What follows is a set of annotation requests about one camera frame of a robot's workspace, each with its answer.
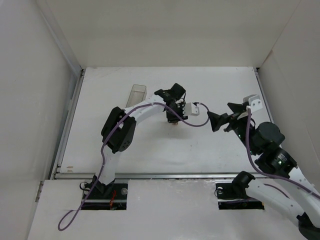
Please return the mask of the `clear plastic drawer box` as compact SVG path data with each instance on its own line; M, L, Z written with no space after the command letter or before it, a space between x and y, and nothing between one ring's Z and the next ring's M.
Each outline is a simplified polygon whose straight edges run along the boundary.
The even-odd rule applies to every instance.
M145 85L133 84L126 103L126 107L129 108L143 102L146 99L146 96L147 87Z

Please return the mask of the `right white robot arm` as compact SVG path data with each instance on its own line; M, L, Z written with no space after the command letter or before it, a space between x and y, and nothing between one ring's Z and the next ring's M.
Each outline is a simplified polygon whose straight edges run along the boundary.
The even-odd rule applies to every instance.
M255 126L252 113L259 110L255 103L229 102L232 114L207 112L213 132L223 125L225 132L233 131L246 148L249 163L264 177L282 186L289 197L276 188L269 187L251 173L241 171L228 183L231 196L224 200L256 199L286 216L307 240L320 238L320 194L304 176L293 157L281 148L285 136L272 122Z

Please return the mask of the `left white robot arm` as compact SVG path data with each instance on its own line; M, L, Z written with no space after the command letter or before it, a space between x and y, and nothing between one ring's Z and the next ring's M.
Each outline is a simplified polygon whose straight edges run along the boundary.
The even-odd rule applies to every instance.
M155 91L151 97L136 105L124 109L117 106L111 110L101 130L102 165L99 173L92 178L95 190L105 196L111 192L120 153L133 142L139 123L161 112L166 112L168 123L187 119L183 116L185 94L186 90L175 83L170 89Z

